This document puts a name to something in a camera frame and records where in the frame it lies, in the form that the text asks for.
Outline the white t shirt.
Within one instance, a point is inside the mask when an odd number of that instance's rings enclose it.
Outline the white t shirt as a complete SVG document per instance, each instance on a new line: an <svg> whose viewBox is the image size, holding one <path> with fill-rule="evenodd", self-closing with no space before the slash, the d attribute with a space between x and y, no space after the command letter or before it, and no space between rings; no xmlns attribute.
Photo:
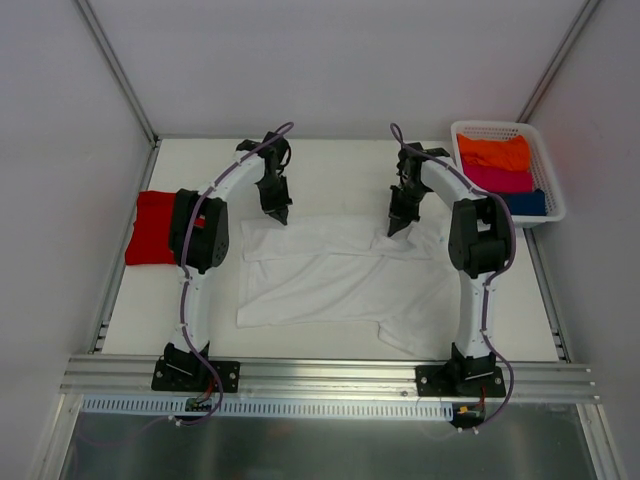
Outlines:
<svg viewBox="0 0 640 480"><path fill-rule="evenodd" d="M375 216L244 220L236 324L370 322L393 348L444 360L460 318L449 219L427 218L393 236Z"/></svg>

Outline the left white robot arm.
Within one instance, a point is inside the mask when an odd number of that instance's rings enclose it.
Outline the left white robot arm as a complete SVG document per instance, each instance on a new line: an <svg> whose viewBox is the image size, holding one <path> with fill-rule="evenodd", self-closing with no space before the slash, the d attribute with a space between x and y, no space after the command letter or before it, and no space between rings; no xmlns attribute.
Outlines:
<svg viewBox="0 0 640 480"><path fill-rule="evenodd" d="M287 122L266 133L260 142L246 139L236 146L231 164L198 190L176 193L168 245L182 273L179 320L165 347L164 365L188 390L203 387L214 376L208 361L208 288L213 271L224 262L229 247L229 201L234 193L254 185L262 212L285 226L293 205L284 170L291 160L285 138L294 127Z"/></svg>

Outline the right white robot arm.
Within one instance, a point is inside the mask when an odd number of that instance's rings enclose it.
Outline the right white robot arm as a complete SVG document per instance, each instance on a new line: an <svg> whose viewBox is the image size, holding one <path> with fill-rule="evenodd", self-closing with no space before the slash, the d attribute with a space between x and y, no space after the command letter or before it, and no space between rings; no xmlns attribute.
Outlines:
<svg viewBox="0 0 640 480"><path fill-rule="evenodd" d="M418 372L421 396L505 398L504 357L490 339L492 296L497 278L513 264L515 231L504 200L479 189L443 157L419 143L398 152L399 183L391 187L389 227L392 236L419 220L419 206L436 194L451 212L448 254L460 280L460 320L450 359L439 369Z"/></svg>

